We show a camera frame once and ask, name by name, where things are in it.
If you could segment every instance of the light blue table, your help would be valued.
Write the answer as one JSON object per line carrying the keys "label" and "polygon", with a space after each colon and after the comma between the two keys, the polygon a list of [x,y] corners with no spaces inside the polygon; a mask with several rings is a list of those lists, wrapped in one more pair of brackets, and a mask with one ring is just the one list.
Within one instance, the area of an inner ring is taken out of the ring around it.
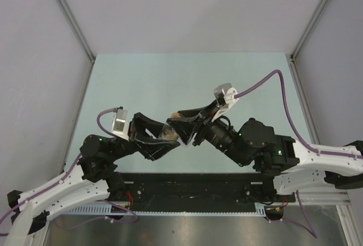
{"label": "light blue table", "polygon": [[[214,100],[213,90],[230,82],[241,92],[274,69],[285,77],[292,118],[301,135],[310,141],[296,90],[283,53],[100,54],[97,56],[81,114],[71,144],[69,168],[89,134],[104,133],[96,116],[104,109],[123,106],[133,114],[164,122],[178,110],[198,108]],[[227,113],[239,129],[250,117],[273,126],[276,134],[294,136],[282,105],[278,76],[243,97]],[[111,129],[113,114],[102,119]],[[118,160],[121,172],[252,172],[240,168],[207,141],[199,147],[182,146],[155,162],[133,154]]]}

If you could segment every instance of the purple cable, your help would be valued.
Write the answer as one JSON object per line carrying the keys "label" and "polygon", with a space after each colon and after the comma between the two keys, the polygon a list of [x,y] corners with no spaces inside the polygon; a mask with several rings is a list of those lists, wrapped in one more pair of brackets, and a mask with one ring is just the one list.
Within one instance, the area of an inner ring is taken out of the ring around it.
{"label": "purple cable", "polygon": [[98,127],[100,127],[100,129],[102,131],[104,131],[106,134],[110,135],[111,137],[117,137],[117,135],[111,133],[110,131],[106,130],[105,127],[102,126],[101,124],[101,116],[103,116],[104,114],[108,114],[108,113],[113,113],[113,112],[116,112],[117,111],[117,108],[111,108],[111,109],[107,109],[107,110],[104,110],[102,112],[100,112],[97,116],[97,125]]}
{"label": "purple cable", "polygon": [[[73,162],[73,164],[70,166],[69,170],[63,175],[63,177],[61,178],[61,180],[65,179],[73,170],[73,168],[75,167],[75,165],[77,164],[78,159],[81,157],[81,154],[79,154],[75,161]],[[22,205],[25,204],[26,201],[30,201],[32,199],[34,199],[35,197],[38,197],[39,195],[43,194],[44,192],[47,192],[48,190],[54,188],[55,186],[59,185],[59,181],[54,182],[54,184],[48,186],[47,188],[35,193],[34,195],[26,198],[24,201],[20,202],[19,204],[15,205],[12,209],[10,209],[8,212],[6,212],[4,214],[4,216],[1,217],[0,219],[0,225],[2,224],[2,222],[12,213],[14,212],[16,209],[18,209],[19,207],[21,207]],[[7,236],[9,233],[3,234],[0,233],[0,236]]]}
{"label": "purple cable", "polygon": [[131,219],[131,220],[121,220],[121,219],[112,219],[112,218],[109,218],[109,217],[101,216],[101,217],[91,218],[91,219],[89,219],[89,220],[86,220],[85,222],[82,222],[82,223],[80,223],[80,224],[78,224],[78,225],[71,226],[71,227],[61,227],[61,226],[60,226],[60,225],[59,225],[56,221],[54,221],[54,224],[55,224],[55,226],[56,226],[57,228],[59,228],[59,229],[62,229],[62,230],[72,230],[72,229],[76,229],[76,228],[78,228],[78,227],[80,227],[80,226],[86,225],[86,224],[88,224],[88,223],[90,223],[90,222],[93,222],[94,220],[99,220],[99,219],[108,219],[108,220],[110,220],[110,221],[118,222],[118,223],[132,223],[132,222],[137,221],[138,216],[137,216],[137,214],[136,214],[134,211],[132,211],[132,210],[130,210],[130,209],[127,209],[127,208],[125,208],[125,207],[122,207],[122,206],[120,206],[120,205],[117,205],[117,204],[115,204],[115,203],[113,203],[113,202],[109,202],[109,201],[106,201],[106,200],[103,200],[103,202],[108,203],[109,205],[112,205],[112,206],[114,206],[114,207],[117,207],[117,208],[119,208],[119,209],[122,209],[122,210],[125,210],[126,212],[131,213],[132,215],[134,215],[134,218],[133,218],[133,219]]}
{"label": "purple cable", "polygon": [[309,233],[311,233],[311,235],[313,237],[315,237],[316,239],[318,238],[318,235],[316,234],[314,228],[313,228],[313,225],[311,224],[309,218],[307,217],[307,213],[306,213],[306,210],[305,208],[303,207],[302,203],[301,203],[301,200],[300,200],[300,196],[299,196],[299,191],[296,191],[296,197],[297,197],[297,200],[299,202],[299,205],[300,205],[300,209],[302,211],[302,214],[304,215],[304,218],[306,219],[306,222],[307,224],[309,225],[310,229],[307,228],[306,226],[304,226],[303,224],[301,224],[300,222],[297,222],[296,220],[293,220],[293,219],[281,219],[281,220],[270,220],[268,218],[268,216],[266,216],[266,219],[268,220],[268,222],[290,222],[290,223],[294,223],[302,228],[304,228],[306,231],[308,231]]}
{"label": "purple cable", "polygon": [[280,78],[280,84],[281,84],[281,92],[282,92],[282,102],[284,103],[284,108],[285,108],[285,113],[286,116],[288,118],[289,124],[291,126],[291,128],[293,129],[296,137],[299,139],[299,141],[303,144],[304,147],[306,147],[308,150],[316,153],[316,154],[326,154],[326,155],[338,155],[338,156],[344,156],[344,157],[350,157],[350,158],[360,158],[363,159],[362,155],[354,155],[354,154],[347,154],[344,152],[337,152],[337,151],[320,151],[318,149],[315,149],[313,147],[311,147],[303,138],[302,136],[299,134],[298,130],[296,129],[294,122],[291,118],[290,115],[290,111],[288,108],[288,103],[286,101],[286,92],[285,92],[285,81],[284,81],[284,76],[282,75],[281,70],[279,69],[275,69],[274,71],[272,71],[271,73],[269,73],[265,78],[263,78],[262,80],[260,80],[259,82],[257,82],[257,84],[253,85],[252,87],[250,87],[249,89],[234,95],[234,98],[237,99],[239,97],[243,97],[249,93],[251,93],[253,90],[257,89],[258,87],[260,87],[262,84],[264,84],[269,78],[271,78],[272,76],[274,76],[275,74],[278,74],[279,78]]}

